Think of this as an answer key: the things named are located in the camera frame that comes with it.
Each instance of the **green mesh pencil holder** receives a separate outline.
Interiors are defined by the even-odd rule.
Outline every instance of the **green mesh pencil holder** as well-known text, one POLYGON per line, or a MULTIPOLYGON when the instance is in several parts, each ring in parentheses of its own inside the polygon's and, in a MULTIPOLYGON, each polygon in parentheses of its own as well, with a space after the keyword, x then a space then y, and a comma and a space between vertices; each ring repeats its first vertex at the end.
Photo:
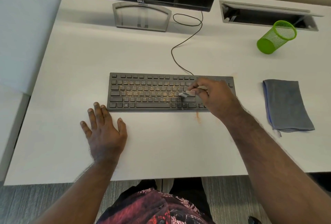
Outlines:
POLYGON ((279 20, 258 40, 257 46, 261 52, 271 54, 287 41, 295 39, 296 36, 297 31, 291 23, 279 20))

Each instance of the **gray cloth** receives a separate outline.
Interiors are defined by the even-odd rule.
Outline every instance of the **gray cloth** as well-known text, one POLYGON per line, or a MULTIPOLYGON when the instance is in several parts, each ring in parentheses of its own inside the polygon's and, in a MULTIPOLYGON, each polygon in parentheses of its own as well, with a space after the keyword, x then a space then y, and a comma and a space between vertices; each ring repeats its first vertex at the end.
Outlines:
POLYGON ((273 129, 282 132, 315 130, 302 101, 299 82, 264 80, 267 117, 273 129))

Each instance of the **monitor stand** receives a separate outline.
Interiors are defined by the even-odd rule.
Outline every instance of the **monitor stand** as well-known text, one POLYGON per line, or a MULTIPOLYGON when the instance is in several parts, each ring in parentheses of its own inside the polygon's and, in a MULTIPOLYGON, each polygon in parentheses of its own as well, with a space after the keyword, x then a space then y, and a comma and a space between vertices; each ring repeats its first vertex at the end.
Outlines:
POLYGON ((171 17, 171 10, 162 6, 133 2, 113 4, 117 27, 165 32, 171 17))

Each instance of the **black pants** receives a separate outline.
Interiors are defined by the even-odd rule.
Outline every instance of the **black pants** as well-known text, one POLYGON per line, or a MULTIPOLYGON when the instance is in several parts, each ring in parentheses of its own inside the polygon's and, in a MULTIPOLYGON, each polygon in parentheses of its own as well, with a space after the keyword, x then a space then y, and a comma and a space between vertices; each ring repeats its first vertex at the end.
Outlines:
MULTIPOLYGON (((128 190, 121 193, 115 203, 125 200, 134 193, 149 188, 157 189, 155 180, 142 180, 137 186, 130 187, 128 190)), ((212 219, 207 197, 200 177, 175 179, 172 189, 170 190, 170 194, 182 197, 192 202, 200 212, 212 219)))

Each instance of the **black cable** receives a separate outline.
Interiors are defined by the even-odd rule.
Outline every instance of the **black cable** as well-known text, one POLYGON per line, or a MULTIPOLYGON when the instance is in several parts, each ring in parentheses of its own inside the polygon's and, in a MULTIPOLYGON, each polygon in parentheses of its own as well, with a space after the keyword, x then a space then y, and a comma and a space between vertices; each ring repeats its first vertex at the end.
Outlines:
MULTIPOLYGON (((201 25, 200 29, 195 33, 195 34, 197 34, 198 32, 200 32, 200 30, 201 30, 201 28, 202 28, 202 25, 203 25, 202 22, 203 22, 203 20, 204 20, 204 15, 203 15, 202 11, 201 11, 201 15, 202 15, 202 20, 200 20, 200 19, 198 19, 198 18, 196 18, 196 17, 192 17, 192 16, 190 16, 190 15, 182 14, 182 13, 175 13, 175 14, 172 16, 172 18, 173 18, 173 20, 174 20, 177 24, 180 24, 180 25, 186 25, 186 26, 189 26, 189 27, 197 27, 197 26, 201 25), (183 16, 187 16, 187 17, 190 17, 190 18, 193 18, 193 19, 199 20, 200 23, 197 24, 197 25, 183 24, 183 23, 180 23, 180 22, 178 22, 178 21, 175 20, 175 15, 183 15, 183 16)), ((187 42, 190 38, 188 38, 187 40, 185 40, 185 41, 181 42, 180 44, 176 45, 175 47, 173 47, 173 48, 171 49, 171 55, 172 55, 173 61, 177 64, 177 66, 179 66, 179 67, 180 67, 181 69, 183 69, 184 71, 189 72, 190 74, 194 75, 192 72, 190 72, 190 71, 186 70, 184 67, 180 66, 180 64, 178 64, 177 61, 175 60, 175 57, 173 56, 173 53, 172 53, 172 51, 173 51, 176 47, 178 47, 178 46, 180 46, 181 44, 187 42)))

